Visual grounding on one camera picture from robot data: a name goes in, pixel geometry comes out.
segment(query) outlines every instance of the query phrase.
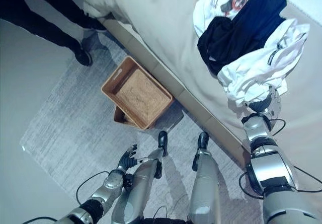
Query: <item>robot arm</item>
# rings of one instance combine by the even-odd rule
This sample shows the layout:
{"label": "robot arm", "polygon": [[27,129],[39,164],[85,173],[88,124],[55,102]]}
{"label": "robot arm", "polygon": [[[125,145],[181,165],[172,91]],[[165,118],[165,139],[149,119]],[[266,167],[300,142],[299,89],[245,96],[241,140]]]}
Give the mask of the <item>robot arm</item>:
{"label": "robot arm", "polygon": [[266,100],[248,106],[255,113],[242,120],[251,148],[247,172],[252,189],[264,198],[264,223],[321,223],[297,192],[295,169],[271,135],[271,120],[280,112],[277,91],[271,88]]}
{"label": "robot arm", "polygon": [[137,149],[136,144],[131,146],[121,157],[118,167],[111,171],[91,197],[82,205],[72,210],[57,223],[96,224],[112,207],[114,201],[120,196],[123,188],[123,177],[128,168],[137,165],[137,160],[132,158]]}

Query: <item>white bedsheet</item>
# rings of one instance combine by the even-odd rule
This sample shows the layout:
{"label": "white bedsheet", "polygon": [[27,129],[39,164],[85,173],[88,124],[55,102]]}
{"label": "white bedsheet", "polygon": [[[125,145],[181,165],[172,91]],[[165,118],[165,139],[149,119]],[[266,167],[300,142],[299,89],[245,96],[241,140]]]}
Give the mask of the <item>white bedsheet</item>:
{"label": "white bedsheet", "polygon": [[[209,73],[197,49],[198,37],[192,23],[197,1],[85,0],[85,10],[95,17],[113,12],[117,19],[127,20],[193,96],[245,142],[240,122],[245,109],[238,109],[227,100],[223,87]],[[310,35],[302,58],[287,77],[288,92],[281,98],[279,116],[287,125],[276,139],[291,162],[322,178],[319,167],[322,165],[322,28],[292,5],[282,14],[297,18],[300,24],[310,23]],[[310,182],[307,178],[303,180],[317,188]]]}

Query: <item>floor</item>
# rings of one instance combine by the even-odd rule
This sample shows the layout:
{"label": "floor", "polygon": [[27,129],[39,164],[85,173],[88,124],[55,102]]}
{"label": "floor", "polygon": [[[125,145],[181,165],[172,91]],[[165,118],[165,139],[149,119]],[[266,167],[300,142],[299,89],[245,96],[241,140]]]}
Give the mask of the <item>floor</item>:
{"label": "floor", "polygon": [[[82,0],[74,0],[81,6]],[[42,0],[26,0],[32,10],[81,39],[82,29]],[[23,152],[19,140],[65,72],[71,51],[0,20],[0,216],[21,223],[36,216],[60,218],[76,206]]]}

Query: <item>wicker basket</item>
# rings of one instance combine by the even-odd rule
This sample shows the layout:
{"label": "wicker basket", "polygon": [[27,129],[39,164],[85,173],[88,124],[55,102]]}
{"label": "wicker basket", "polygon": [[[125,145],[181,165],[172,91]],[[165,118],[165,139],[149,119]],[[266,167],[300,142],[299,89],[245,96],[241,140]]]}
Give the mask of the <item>wicker basket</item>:
{"label": "wicker basket", "polygon": [[140,129],[151,127],[173,102],[173,96],[130,56],[107,79],[102,92],[117,105],[116,122]]}

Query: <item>wire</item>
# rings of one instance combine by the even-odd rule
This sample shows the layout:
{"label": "wire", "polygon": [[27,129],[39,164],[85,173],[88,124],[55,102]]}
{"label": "wire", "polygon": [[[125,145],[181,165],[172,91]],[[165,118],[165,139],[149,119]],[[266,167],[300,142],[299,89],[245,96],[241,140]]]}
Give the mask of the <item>wire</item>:
{"label": "wire", "polygon": [[57,221],[55,218],[52,218],[52,217],[48,217],[48,216],[40,216],[40,217],[36,217],[36,218],[33,218],[31,220],[28,220],[22,224],[28,224],[28,223],[32,223],[36,220],[41,220],[41,219],[47,219],[47,220],[52,220],[52,221]]}
{"label": "wire", "polygon": [[176,207],[177,207],[177,204],[179,203],[179,201],[183,198],[183,197],[185,197],[186,195],[188,195],[188,194],[183,194],[177,201],[176,201],[176,203],[175,203],[175,205],[173,206],[173,208],[172,208],[172,211],[171,211],[171,213],[169,214],[169,215],[171,215],[172,214],[172,212],[174,212],[175,211],[175,209],[176,209]]}
{"label": "wire", "polygon": [[[304,170],[300,169],[300,168],[299,168],[299,167],[297,167],[297,166],[294,166],[294,168],[298,169],[299,171],[301,171],[301,172],[305,173],[306,175],[310,176],[311,178],[315,179],[316,181],[318,181],[319,183],[321,183],[321,184],[322,184],[322,181],[321,181],[321,180],[319,180],[317,177],[315,177],[315,176],[313,176],[313,175],[309,174],[308,172],[306,172],[306,171],[304,171]],[[305,193],[320,193],[320,192],[322,192],[322,189],[321,189],[321,190],[297,190],[297,191],[298,191],[298,192],[305,192]]]}
{"label": "wire", "polygon": [[239,187],[241,188],[241,190],[243,191],[243,193],[245,193],[246,195],[250,196],[251,198],[254,198],[254,199],[258,199],[258,200],[263,200],[264,198],[262,196],[254,196],[254,195],[251,195],[249,194],[243,187],[242,187],[242,184],[241,184],[241,180],[242,180],[242,177],[244,175],[248,174],[247,172],[241,174],[241,176],[239,177],[239,180],[238,180],[238,183],[239,183]]}
{"label": "wire", "polygon": [[281,118],[275,118],[275,119],[270,119],[269,121],[282,121],[284,123],[284,125],[273,134],[273,136],[275,136],[276,134],[278,134],[280,131],[282,131],[284,129],[284,127],[286,126],[286,121],[284,119]]}
{"label": "wire", "polygon": [[88,181],[88,180],[90,180],[90,179],[92,179],[92,178],[94,178],[95,176],[98,176],[98,175],[100,175],[100,174],[102,174],[102,173],[107,173],[107,174],[110,174],[110,172],[108,172],[108,171],[102,171],[102,172],[99,172],[99,173],[97,173],[97,174],[95,174],[95,175],[93,175],[93,176],[91,176],[91,177],[89,177],[87,180],[85,180],[84,182],[82,182],[81,184],[80,184],[80,186],[77,188],[77,191],[76,191],[76,200],[77,200],[77,203],[79,204],[79,205],[81,205],[81,202],[79,201],[79,198],[78,198],[78,191],[79,191],[79,189]]}
{"label": "wire", "polygon": [[154,216],[153,216],[153,219],[155,218],[156,214],[158,213],[158,211],[159,211],[162,207],[166,209],[166,218],[168,217],[168,208],[167,208],[165,205],[162,205],[162,206],[160,206],[160,207],[156,210],[156,212],[155,212],[155,214],[154,214]]}

